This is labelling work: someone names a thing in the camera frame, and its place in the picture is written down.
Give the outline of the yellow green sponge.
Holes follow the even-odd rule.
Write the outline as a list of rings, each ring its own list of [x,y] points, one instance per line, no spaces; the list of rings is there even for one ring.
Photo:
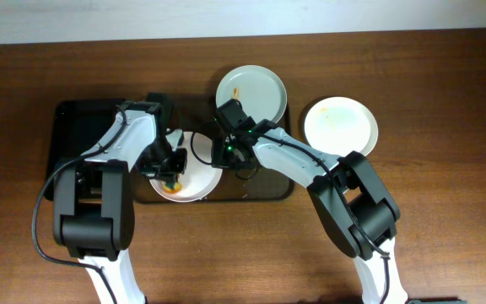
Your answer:
[[[178,193],[182,188],[179,182],[161,182],[162,191],[168,194]]]

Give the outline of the white plate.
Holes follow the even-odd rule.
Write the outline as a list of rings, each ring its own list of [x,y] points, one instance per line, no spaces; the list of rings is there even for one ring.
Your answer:
[[[348,97],[328,97],[315,103],[305,115],[303,131],[312,148],[340,156],[352,151],[368,155],[379,136],[372,112]]]
[[[190,146],[192,132],[185,131],[184,136],[182,147],[187,149],[187,163],[185,172],[178,178],[178,182],[182,184],[183,188],[178,193],[168,194],[162,191],[161,181],[150,181],[157,194],[177,203],[188,203],[205,198],[216,188],[223,172],[222,169],[204,165],[195,157]],[[210,138],[196,133],[192,147],[201,160],[210,162],[212,144]]]

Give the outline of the grey-green plate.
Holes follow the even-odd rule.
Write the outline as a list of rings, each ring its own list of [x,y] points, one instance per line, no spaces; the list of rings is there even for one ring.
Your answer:
[[[238,100],[247,116],[260,122],[279,122],[288,105],[284,83],[273,71],[245,65],[228,72],[219,82],[215,94],[216,106],[230,99]]]

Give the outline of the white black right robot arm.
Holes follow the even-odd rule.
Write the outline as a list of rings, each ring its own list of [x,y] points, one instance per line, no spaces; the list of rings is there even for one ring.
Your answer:
[[[213,141],[214,166],[259,165],[306,189],[331,242],[352,258],[365,303],[406,303],[395,260],[400,210],[364,155],[311,148],[282,128],[233,131]]]

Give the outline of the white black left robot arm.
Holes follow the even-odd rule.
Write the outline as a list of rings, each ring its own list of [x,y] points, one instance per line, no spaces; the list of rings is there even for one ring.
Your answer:
[[[186,169],[183,132],[169,101],[125,101],[106,133],[54,176],[53,232],[89,273],[103,303],[145,303],[130,261],[132,170],[175,186]]]

